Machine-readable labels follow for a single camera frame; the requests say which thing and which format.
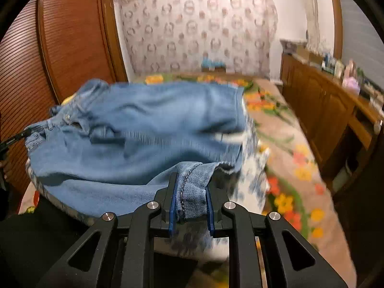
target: red flower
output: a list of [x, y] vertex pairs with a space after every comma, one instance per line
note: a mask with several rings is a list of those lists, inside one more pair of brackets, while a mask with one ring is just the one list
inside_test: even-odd
[[297, 165], [305, 165], [307, 163], [307, 158], [300, 152], [293, 152], [293, 161]]
[[277, 179], [277, 177], [269, 177], [268, 178], [268, 183], [269, 183], [269, 192], [268, 193], [271, 193], [272, 195], [274, 196], [277, 196], [280, 194], [280, 188], [279, 188], [279, 180]]
[[320, 183], [316, 183], [314, 185], [314, 189], [316, 191], [316, 194], [318, 194], [318, 195], [324, 194], [324, 191], [325, 191], [324, 185], [322, 185]]
[[298, 231], [301, 231], [301, 217], [299, 213], [287, 211], [284, 213], [284, 218]]

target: belt loop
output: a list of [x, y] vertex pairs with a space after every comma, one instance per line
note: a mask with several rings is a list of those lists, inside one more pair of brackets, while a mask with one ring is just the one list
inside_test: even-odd
[[49, 130], [52, 130], [52, 129], [53, 129], [53, 124], [52, 124], [51, 118], [49, 118], [49, 119], [47, 120], [47, 122], [48, 122], [48, 129], [49, 129]]

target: triangular cutout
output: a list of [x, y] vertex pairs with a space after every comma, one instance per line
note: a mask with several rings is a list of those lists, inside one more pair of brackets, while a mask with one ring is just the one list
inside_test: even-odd
[[282, 234], [293, 269], [295, 271], [300, 271], [304, 268], [314, 266], [315, 260], [313, 256], [298, 242], [298, 240], [287, 230], [283, 231]]
[[91, 268], [93, 256], [100, 240], [100, 232], [94, 233], [90, 239], [74, 254], [68, 261], [69, 266], [77, 268], [83, 272], [88, 272]]

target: patterned curtain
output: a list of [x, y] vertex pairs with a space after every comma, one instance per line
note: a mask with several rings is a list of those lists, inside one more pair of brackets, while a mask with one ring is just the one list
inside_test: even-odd
[[137, 75], [200, 71], [203, 57], [228, 72], [269, 76], [277, 26], [273, 0], [117, 0]]

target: stitching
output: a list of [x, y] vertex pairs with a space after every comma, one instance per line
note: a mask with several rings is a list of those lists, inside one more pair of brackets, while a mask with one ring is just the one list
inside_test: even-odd
[[184, 201], [183, 201], [183, 193], [184, 193], [184, 186], [186, 185], [188, 177], [191, 175], [192, 171], [195, 170], [199, 165], [202, 165], [202, 163], [199, 163], [195, 165], [191, 171], [187, 174], [186, 178], [184, 179], [183, 185], [181, 186], [181, 192], [180, 192], [180, 202], [181, 202], [181, 209], [183, 210], [184, 219], [186, 217], [186, 210], [184, 208]]

